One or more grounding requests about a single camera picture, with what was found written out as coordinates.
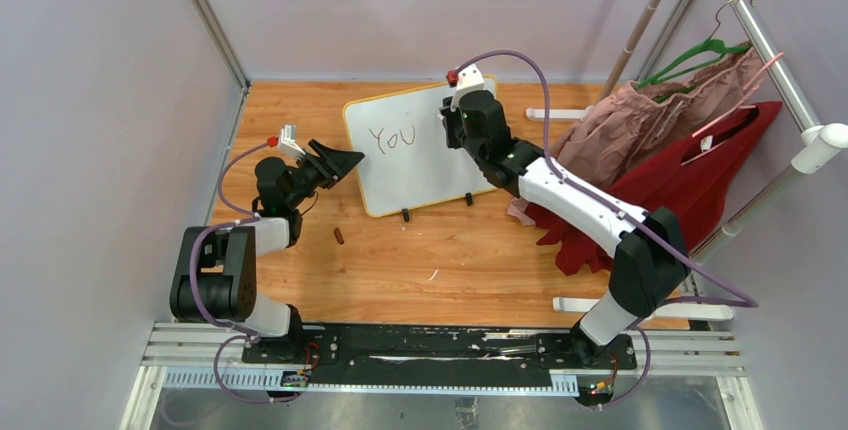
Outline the brown marker cap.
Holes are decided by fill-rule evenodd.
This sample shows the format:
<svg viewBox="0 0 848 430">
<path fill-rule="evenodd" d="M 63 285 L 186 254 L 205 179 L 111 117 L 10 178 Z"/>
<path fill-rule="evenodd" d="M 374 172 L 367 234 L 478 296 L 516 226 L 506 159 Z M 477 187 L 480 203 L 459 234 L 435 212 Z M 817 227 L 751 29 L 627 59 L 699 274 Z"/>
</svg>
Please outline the brown marker cap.
<svg viewBox="0 0 848 430">
<path fill-rule="evenodd" d="M 333 233 L 334 233 L 334 237 L 335 237 L 335 239 L 336 239 L 337 243 L 338 243 L 339 245 L 344 245 L 344 244 L 345 244 L 345 239 L 344 239 L 344 236 L 343 236 L 343 233 L 342 233 L 341 229 L 340 229 L 340 228 L 335 228 L 335 229 L 334 229 L 334 231 L 333 231 Z"/>
</svg>

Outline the yellow framed whiteboard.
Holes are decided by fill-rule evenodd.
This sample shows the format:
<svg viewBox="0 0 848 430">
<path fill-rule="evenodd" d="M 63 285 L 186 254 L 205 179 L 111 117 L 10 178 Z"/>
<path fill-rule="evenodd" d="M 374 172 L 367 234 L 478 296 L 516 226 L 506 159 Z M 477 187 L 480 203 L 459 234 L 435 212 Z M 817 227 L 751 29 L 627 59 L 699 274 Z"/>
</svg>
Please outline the yellow framed whiteboard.
<svg viewBox="0 0 848 430">
<path fill-rule="evenodd" d="M 350 146 L 365 158 L 356 172 L 366 213 L 374 218 L 493 191 L 471 157 L 450 149 L 440 120 L 453 95 L 433 84 L 347 103 Z"/>
</svg>

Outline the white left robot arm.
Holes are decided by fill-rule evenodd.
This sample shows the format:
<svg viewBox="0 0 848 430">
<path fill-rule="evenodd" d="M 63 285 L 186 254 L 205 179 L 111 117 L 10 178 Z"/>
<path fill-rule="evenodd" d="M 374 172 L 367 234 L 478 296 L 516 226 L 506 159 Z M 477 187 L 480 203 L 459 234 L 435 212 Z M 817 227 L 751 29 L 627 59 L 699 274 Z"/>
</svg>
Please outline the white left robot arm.
<svg viewBox="0 0 848 430">
<path fill-rule="evenodd" d="M 272 137 L 269 145 L 291 155 L 266 157 L 255 168 L 257 196 L 240 218 L 184 231 L 169 293 L 173 317 L 234 330 L 246 344 L 283 363 L 316 357 L 302 318 L 291 304 L 276 302 L 258 289 L 257 260 L 297 243 L 304 214 L 300 205 L 328 190 L 365 158 L 358 151 L 311 140 L 303 150 Z"/>
</svg>

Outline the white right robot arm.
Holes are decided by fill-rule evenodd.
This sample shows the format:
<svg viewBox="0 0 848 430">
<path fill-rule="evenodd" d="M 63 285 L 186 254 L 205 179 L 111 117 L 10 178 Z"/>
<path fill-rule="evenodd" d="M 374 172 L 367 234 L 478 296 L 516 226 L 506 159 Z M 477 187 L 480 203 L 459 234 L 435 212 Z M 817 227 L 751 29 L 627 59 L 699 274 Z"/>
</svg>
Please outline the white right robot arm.
<svg viewBox="0 0 848 430">
<path fill-rule="evenodd" d="M 549 162 L 541 147 L 512 136 L 490 91 L 446 97 L 439 115 L 447 146 L 464 150 L 490 184 L 555 214 L 611 257 L 606 293 L 569 332 L 580 365 L 601 364 L 611 342 L 651 316 L 690 275 L 682 230 L 670 210 L 619 202 Z"/>
</svg>

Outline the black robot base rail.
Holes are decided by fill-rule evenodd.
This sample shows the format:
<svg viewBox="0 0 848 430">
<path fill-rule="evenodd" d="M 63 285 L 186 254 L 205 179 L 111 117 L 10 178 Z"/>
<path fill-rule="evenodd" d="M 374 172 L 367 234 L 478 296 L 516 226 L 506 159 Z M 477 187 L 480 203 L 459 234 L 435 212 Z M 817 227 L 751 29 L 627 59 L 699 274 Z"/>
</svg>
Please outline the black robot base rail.
<svg viewBox="0 0 848 430">
<path fill-rule="evenodd" d="M 295 345 L 251 342 L 207 324 L 158 323 L 142 357 L 168 388 L 226 388 L 249 398 L 371 393 L 573 398 L 599 407 L 657 377 L 741 377 L 726 332 L 643 330 L 580 357 L 556 328 L 318 323 Z"/>
</svg>

